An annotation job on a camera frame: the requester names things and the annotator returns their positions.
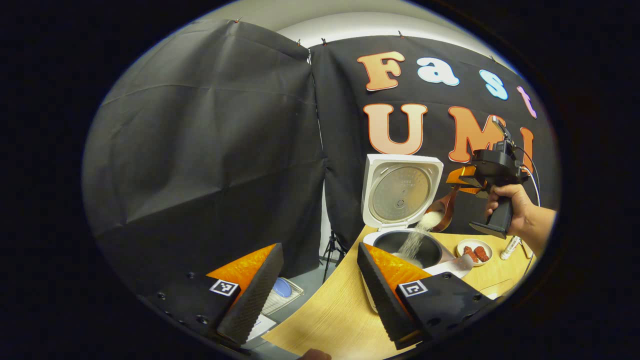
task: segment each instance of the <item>wooden spoon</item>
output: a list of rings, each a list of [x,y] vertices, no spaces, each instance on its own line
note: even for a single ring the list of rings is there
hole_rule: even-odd
[[[427,208],[427,211],[424,213],[430,213],[432,211],[438,211],[444,213],[444,217],[438,225],[434,226],[431,231],[434,233],[439,233],[446,229],[449,224],[451,224],[451,218],[453,217],[453,207],[456,203],[456,195],[458,194],[458,190],[460,189],[460,185],[457,184],[451,189],[445,197],[434,201],[430,207]]]

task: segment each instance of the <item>blue object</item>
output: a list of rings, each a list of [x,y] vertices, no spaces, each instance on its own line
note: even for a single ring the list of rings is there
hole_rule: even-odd
[[[273,285],[273,291],[281,297],[291,296],[291,286],[289,286],[289,283],[284,281],[281,277],[276,279],[276,283]]]

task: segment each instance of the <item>black curtain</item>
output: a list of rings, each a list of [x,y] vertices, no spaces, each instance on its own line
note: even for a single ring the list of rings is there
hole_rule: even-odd
[[[86,143],[84,205],[135,293],[276,242],[282,276],[318,266],[324,156],[307,59],[272,31],[198,20],[107,94]]]
[[[398,62],[399,76],[394,88],[368,91],[367,71],[357,59],[361,56],[397,51],[404,56]],[[449,86],[444,83],[424,81],[417,71],[420,58],[436,58],[451,66],[460,83]],[[476,118],[480,129],[489,115],[497,115],[506,121],[507,129],[517,145],[523,147],[520,128],[526,127],[533,135],[533,160],[540,171],[541,203],[557,209],[560,201],[560,164],[556,141],[548,117],[535,91],[505,66],[491,58],[460,46],[429,40],[400,36],[371,36],[349,38],[311,48],[311,64],[316,84],[316,101],[324,151],[327,155],[325,196],[332,229],[346,242],[352,244],[364,223],[360,212],[362,182],[367,154],[376,154],[369,140],[369,118],[363,111],[368,104],[389,104],[394,107],[389,115],[389,137],[404,142],[408,136],[407,115],[401,106],[408,103],[422,104],[428,108],[423,116],[422,147],[414,155],[434,156],[444,163],[444,172],[435,199],[449,193],[445,184],[449,172],[463,166],[449,159],[456,143],[456,124],[449,114],[451,106],[468,108]],[[506,100],[494,97],[486,88],[480,70],[497,75],[508,93]],[[531,98],[536,112],[534,119],[516,90],[521,86]],[[520,160],[522,152],[516,154]],[[525,189],[535,203],[533,183],[525,183]],[[483,221],[485,200],[474,195],[460,193],[456,199],[456,211],[447,233],[474,234],[468,223]]]

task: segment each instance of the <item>white bottle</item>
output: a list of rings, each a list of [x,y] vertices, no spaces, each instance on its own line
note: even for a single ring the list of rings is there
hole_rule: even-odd
[[[519,243],[520,243],[520,238],[517,236],[514,236],[511,239],[511,241],[509,241],[509,245],[507,245],[507,248],[504,249],[502,253],[500,253],[500,258],[502,260],[507,260],[510,257],[511,253],[516,249]]]

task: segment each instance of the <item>red food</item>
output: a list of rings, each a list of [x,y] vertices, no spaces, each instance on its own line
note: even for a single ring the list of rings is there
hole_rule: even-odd
[[[482,246],[478,246],[476,247],[476,249],[474,250],[474,252],[476,253],[476,255],[478,256],[478,258],[484,263],[485,261],[489,261],[489,257],[486,255],[486,252],[484,251],[484,247]]]
[[[473,250],[471,250],[470,247],[465,246],[465,250],[464,250],[465,254],[469,254],[469,256],[471,256],[471,260],[473,260],[475,263],[478,262],[478,258],[477,256],[474,254]]]

